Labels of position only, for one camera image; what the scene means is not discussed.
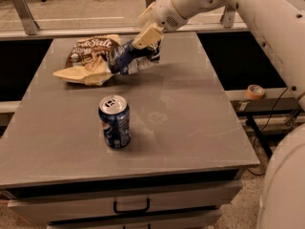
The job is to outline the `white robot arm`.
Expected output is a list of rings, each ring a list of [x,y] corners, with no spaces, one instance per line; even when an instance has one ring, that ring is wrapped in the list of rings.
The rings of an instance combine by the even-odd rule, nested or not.
[[[200,12],[229,5],[268,56],[299,106],[305,109],[304,12],[287,0],[156,0],[139,16],[143,49]],[[305,229],[305,126],[286,135],[269,161],[256,229]]]

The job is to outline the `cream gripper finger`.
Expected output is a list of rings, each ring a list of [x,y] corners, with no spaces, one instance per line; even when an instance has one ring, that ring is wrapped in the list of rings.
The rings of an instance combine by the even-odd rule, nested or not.
[[[164,28],[156,23],[146,25],[132,41],[132,46],[142,50],[163,38]]]
[[[144,27],[147,24],[151,24],[154,22],[153,19],[153,8],[154,3],[150,3],[146,9],[138,16],[137,26]]]

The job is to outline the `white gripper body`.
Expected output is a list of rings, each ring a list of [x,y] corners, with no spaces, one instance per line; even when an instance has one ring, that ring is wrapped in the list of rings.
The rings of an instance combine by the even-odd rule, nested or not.
[[[153,20],[165,31],[176,31],[187,24],[188,19],[178,9],[183,0],[156,0],[152,6]]]

